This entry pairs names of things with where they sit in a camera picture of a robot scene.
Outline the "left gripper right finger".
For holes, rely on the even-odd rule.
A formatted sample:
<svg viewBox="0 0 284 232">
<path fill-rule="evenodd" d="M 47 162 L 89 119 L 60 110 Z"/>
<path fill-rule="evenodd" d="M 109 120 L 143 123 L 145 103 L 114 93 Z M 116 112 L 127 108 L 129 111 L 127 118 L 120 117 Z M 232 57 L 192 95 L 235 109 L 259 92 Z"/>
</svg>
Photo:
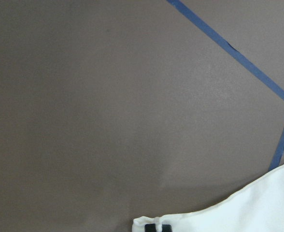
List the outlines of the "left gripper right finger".
<svg viewBox="0 0 284 232">
<path fill-rule="evenodd" d="M 171 225 L 163 224 L 162 225 L 162 232 L 171 232 Z"/>
</svg>

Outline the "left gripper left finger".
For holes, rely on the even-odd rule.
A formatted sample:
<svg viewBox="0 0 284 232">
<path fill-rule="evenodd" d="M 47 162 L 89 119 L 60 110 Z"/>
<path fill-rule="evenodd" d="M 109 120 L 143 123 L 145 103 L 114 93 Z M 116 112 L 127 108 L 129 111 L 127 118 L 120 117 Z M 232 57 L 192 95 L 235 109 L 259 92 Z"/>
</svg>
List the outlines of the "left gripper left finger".
<svg viewBox="0 0 284 232">
<path fill-rule="evenodd" d="M 155 224 L 146 224 L 144 226 L 145 232 L 156 232 L 156 225 Z"/>
</svg>

